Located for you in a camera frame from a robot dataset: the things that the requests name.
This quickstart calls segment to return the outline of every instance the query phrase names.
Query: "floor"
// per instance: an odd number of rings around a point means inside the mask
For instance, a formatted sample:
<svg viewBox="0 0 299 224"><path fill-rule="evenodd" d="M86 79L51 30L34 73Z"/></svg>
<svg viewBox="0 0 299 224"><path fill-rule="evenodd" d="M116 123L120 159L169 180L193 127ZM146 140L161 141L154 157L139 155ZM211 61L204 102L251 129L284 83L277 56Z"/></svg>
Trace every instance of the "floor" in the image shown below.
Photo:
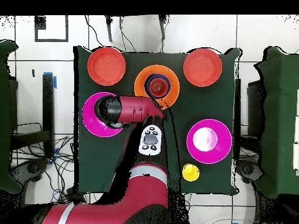
<svg viewBox="0 0 299 224"><path fill-rule="evenodd" d="M65 16L46 16L47 28L38 30L39 39L65 39ZM111 25L112 42L108 41L104 16L87 16L89 24L96 30L98 40L105 46L125 50L121 37L119 17ZM161 31L158 15L129 16L122 18L123 33L132 42L136 51L158 53L161 49ZM263 50L268 46L279 46L287 53L295 53L299 46L298 15L170 15L165 29L165 53L185 53L199 47L212 47L222 53L232 47L243 51L239 64L241 78L241 123L247 125L247 94L249 82L259 79L253 65L262 60ZM19 82L18 124L42 123L42 81L44 72L57 77L54 89L55 139L73 137L74 123L74 70L72 46L93 49L99 46L94 31L86 24L84 16L68 17L68 42L35 42L34 16L0 16L0 39L16 41L19 48L8 57L9 70ZM124 39L126 51L133 51ZM37 124L19 126L18 132L38 131ZM247 133L246 126L241 128ZM60 147L63 140L57 142ZM65 145L61 152L71 155ZM13 154L12 166L22 163L28 155ZM74 182L74 165L67 164L63 174L66 188ZM58 187L57 171L47 165L54 189ZM253 224L255 216L255 193L251 185L244 184L235 176L239 193L228 195L186 195L190 202L190 224ZM41 204L53 200L49 178L44 174L36 183L30 183L26 203ZM87 196L94 202L101 194Z"/></svg>

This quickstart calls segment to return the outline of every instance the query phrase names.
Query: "button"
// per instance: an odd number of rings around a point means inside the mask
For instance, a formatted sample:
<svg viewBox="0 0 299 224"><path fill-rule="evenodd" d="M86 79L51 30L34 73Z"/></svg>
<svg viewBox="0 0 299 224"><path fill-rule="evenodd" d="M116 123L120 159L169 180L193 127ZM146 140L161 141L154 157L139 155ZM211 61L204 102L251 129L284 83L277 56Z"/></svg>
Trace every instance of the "button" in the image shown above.
<svg viewBox="0 0 299 224"><path fill-rule="evenodd" d="M149 144L149 145L157 144L158 143L158 138L155 135L148 134L144 137L143 143L144 144Z"/></svg>

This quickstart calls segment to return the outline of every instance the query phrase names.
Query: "pink plate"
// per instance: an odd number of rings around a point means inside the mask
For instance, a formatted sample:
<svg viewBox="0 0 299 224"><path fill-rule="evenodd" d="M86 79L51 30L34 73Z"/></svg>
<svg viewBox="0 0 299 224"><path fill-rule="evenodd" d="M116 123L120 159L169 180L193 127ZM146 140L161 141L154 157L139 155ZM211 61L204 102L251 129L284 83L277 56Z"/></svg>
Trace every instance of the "pink plate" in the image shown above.
<svg viewBox="0 0 299 224"><path fill-rule="evenodd" d="M95 115L94 106L96 101L106 95L113 95L115 94L108 93L108 92L100 92L92 95L88 100L85 102L82 108L82 121L86 129L97 137L101 138L109 138L115 136L119 132L122 131L121 129L111 129L103 122L101 122Z"/></svg>
<svg viewBox="0 0 299 224"><path fill-rule="evenodd" d="M198 162L213 164L223 160L231 150L229 129L218 120L197 122L187 135L187 148Z"/></svg>

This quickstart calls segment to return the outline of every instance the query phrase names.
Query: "plate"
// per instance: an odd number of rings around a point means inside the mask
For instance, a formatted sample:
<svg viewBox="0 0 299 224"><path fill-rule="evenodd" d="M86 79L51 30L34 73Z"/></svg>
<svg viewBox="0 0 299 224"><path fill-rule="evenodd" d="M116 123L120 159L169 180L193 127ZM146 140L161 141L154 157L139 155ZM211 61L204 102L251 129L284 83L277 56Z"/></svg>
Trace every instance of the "plate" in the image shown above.
<svg viewBox="0 0 299 224"><path fill-rule="evenodd" d="M206 119L197 122L187 135L187 149L198 162L213 164L223 160L231 150L232 137L225 124Z"/></svg>
<svg viewBox="0 0 299 224"><path fill-rule="evenodd" d="M167 77L168 81L171 84L169 93L161 99L156 99L157 103L164 110L174 104L179 96L180 91L179 79L171 69L163 65L151 65L144 68L136 77L134 92L136 96L149 97L145 91L145 84L147 82L147 79L153 74L161 74Z"/></svg>
<svg viewBox="0 0 299 224"><path fill-rule="evenodd" d="M222 71L220 57L210 49L196 49L184 61L186 79L197 87L212 85L218 80Z"/></svg>
<svg viewBox="0 0 299 224"><path fill-rule="evenodd" d="M89 56L87 70L96 83L102 86L111 86L124 76L126 62L117 49L102 47Z"/></svg>
<svg viewBox="0 0 299 224"><path fill-rule="evenodd" d="M82 121L85 128L93 135L101 138L108 138L117 135L122 131L121 129L111 129L107 127L101 120L99 120L94 111L96 101L103 96L115 94L109 92L100 92L92 95L85 102L82 108Z"/></svg>

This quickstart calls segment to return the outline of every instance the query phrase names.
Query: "white stripe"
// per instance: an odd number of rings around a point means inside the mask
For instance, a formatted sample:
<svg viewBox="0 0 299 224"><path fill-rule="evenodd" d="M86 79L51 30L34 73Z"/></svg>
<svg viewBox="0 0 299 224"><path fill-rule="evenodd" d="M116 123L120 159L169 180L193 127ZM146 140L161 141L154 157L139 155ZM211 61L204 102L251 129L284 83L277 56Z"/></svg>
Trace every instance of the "white stripe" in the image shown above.
<svg viewBox="0 0 299 224"><path fill-rule="evenodd" d="M65 224L67 222L68 215L69 215L69 213L71 213L74 206L75 205L73 203L71 203L66 207L66 209L64 210L64 212L62 213L62 215L60 217L58 224Z"/></svg>
<svg viewBox="0 0 299 224"><path fill-rule="evenodd" d="M167 186L167 175L159 168L153 166L138 166L130 170L131 178L137 176L143 176L149 174L151 177L155 177L161 180Z"/></svg>

